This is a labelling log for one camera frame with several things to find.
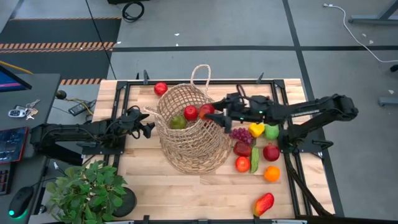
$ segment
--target woven basket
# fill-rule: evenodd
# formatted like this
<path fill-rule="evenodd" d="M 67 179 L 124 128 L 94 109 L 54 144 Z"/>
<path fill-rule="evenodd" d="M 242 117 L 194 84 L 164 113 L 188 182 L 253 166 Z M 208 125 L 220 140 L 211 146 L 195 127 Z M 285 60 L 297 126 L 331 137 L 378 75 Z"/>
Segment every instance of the woven basket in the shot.
<path fill-rule="evenodd" d="M 204 92 L 193 84 L 193 77 L 201 67 L 208 69 Z M 185 129 L 170 129 L 171 119 L 183 115 L 186 106 L 193 105 L 199 110 L 201 105 L 214 102 L 206 94 L 210 77 L 210 67 L 199 65 L 192 72 L 190 84 L 179 84 L 169 89 L 160 98 L 156 110 L 144 108 L 155 116 L 166 158 L 179 171 L 188 174 L 204 174 L 214 170 L 224 163 L 231 150 L 229 137 L 212 121 L 198 119 L 188 122 Z"/>

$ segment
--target wooden table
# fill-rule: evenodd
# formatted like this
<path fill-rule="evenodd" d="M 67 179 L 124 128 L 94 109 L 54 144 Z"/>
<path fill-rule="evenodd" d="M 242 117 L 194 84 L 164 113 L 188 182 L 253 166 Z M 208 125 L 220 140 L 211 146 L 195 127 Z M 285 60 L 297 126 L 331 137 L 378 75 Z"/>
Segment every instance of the wooden table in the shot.
<path fill-rule="evenodd" d="M 290 104 L 305 101 L 300 79 L 284 81 Z M 111 117 L 116 83 L 117 81 L 101 82 L 93 121 Z M 243 85 L 248 96 L 272 96 L 271 88 L 264 86 Z M 227 93 L 235 91 L 235 85 L 210 85 L 208 95 L 217 101 Z M 119 101 L 118 116 L 121 114 L 123 95 L 121 94 Z M 128 107 L 156 107 L 158 99 L 153 92 L 153 86 L 133 86 L 129 93 Z M 307 119 L 305 116 L 299 117 L 295 118 L 294 122 L 302 123 Z M 144 120 L 144 124 L 153 121 L 154 117 L 150 116 Z M 247 127 L 247 124 L 234 123 L 234 128 L 237 126 Z M 258 148 L 262 149 L 266 144 L 265 139 L 257 139 Z M 281 154 L 275 162 L 268 162 L 260 156 L 257 172 L 241 174 L 234 168 L 237 156 L 231 153 L 221 167 L 209 174 L 186 175 L 167 162 L 160 147 L 156 128 L 150 139 L 134 139 L 128 136 L 118 172 L 137 195 L 137 207 L 123 220 L 142 220 L 144 215 L 150 215 L 151 220 L 252 219 L 254 201 L 267 192 L 274 195 L 275 203 L 261 218 L 294 218 L 282 156 Z M 98 155 L 95 159 L 102 160 L 103 156 Z M 301 159 L 308 188 L 325 209 L 333 213 L 322 161 L 313 154 L 301 154 Z M 268 183 L 263 178 L 265 168 L 271 165 L 281 170 L 281 177 L 276 183 Z M 301 191 L 297 186 L 296 189 L 300 210 L 304 211 Z"/>

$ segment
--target gray floor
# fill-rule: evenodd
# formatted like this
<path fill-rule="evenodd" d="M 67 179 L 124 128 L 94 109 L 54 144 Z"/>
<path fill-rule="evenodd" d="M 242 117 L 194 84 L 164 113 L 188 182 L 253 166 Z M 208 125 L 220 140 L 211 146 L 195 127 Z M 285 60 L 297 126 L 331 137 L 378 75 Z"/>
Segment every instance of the gray floor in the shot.
<path fill-rule="evenodd" d="M 330 0 L 349 15 L 378 14 L 390 0 Z M 0 30 L 17 1 L 0 0 Z M 120 16 L 120 9 L 105 0 L 89 1 L 94 16 Z M 345 31 L 343 13 L 324 8 L 324 0 L 289 0 L 301 45 L 345 46 L 356 42 Z M 144 2 L 146 13 L 136 23 L 122 21 L 118 47 L 170 47 L 200 45 L 285 45 L 292 46 L 285 11 L 280 0 L 152 0 Z M 25 0 L 17 18 L 88 17 L 82 0 Z M 398 45 L 398 27 L 351 25 L 364 43 Z M 325 127 L 333 168 L 347 217 L 398 220 L 398 156 L 396 127 L 398 108 L 380 108 L 380 96 L 396 96 L 398 74 L 389 73 L 392 64 L 378 63 L 365 51 L 304 52 L 315 97 L 346 94 L 359 108 L 349 123 Z M 382 60 L 398 59 L 397 51 L 375 52 Z M 113 53 L 116 76 L 135 78 L 146 69 L 154 78 L 188 78 L 192 68 L 209 63 L 213 78 L 301 78 L 295 52 L 288 51 L 193 51 Z M 98 85 L 65 86 L 70 96 L 92 100 Z M 73 103 L 56 101 L 67 109 Z M 52 110 L 51 123 L 82 123 L 85 116 L 61 116 Z M 31 223 L 43 223 L 45 215 Z"/>

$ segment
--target monitor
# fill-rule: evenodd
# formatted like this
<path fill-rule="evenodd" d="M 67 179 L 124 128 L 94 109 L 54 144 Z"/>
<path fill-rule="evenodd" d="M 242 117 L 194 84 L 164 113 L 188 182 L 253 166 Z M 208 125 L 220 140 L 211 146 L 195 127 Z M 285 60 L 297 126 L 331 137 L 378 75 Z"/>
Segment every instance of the monitor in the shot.
<path fill-rule="evenodd" d="M 32 86 L 0 65 L 0 92 L 30 90 Z"/>

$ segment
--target tomato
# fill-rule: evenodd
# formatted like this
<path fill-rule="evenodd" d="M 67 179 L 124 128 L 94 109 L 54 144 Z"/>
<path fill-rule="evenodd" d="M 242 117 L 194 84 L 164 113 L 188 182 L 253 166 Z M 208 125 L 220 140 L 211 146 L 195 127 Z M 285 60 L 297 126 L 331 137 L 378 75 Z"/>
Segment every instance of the tomato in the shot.
<path fill-rule="evenodd" d="M 250 161 L 244 156 L 239 156 L 235 162 L 235 168 L 239 172 L 246 172 L 250 169 Z"/>
<path fill-rule="evenodd" d="M 163 96 L 163 94 L 167 91 L 167 85 L 163 82 L 156 83 L 154 90 L 156 95 Z"/>
<path fill-rule="evenodd" d="M 194 106 L 187 106 L 184 109 L 184 117 L 187 121 L 194 121 L 198 118 L 198 109 Z"/>
<path fill-rule="evenodd" d="M 202 105 L 199 108 L 199 117 L 200 117 L 200 119 L 207 119 L 207 118 L 205 118 L 205 114 L 208 114 L 208 113 L 210 113 L 210 114 L 214 113 L 214 106 L 213 105 L 205 104 L 205 105 Z"/>

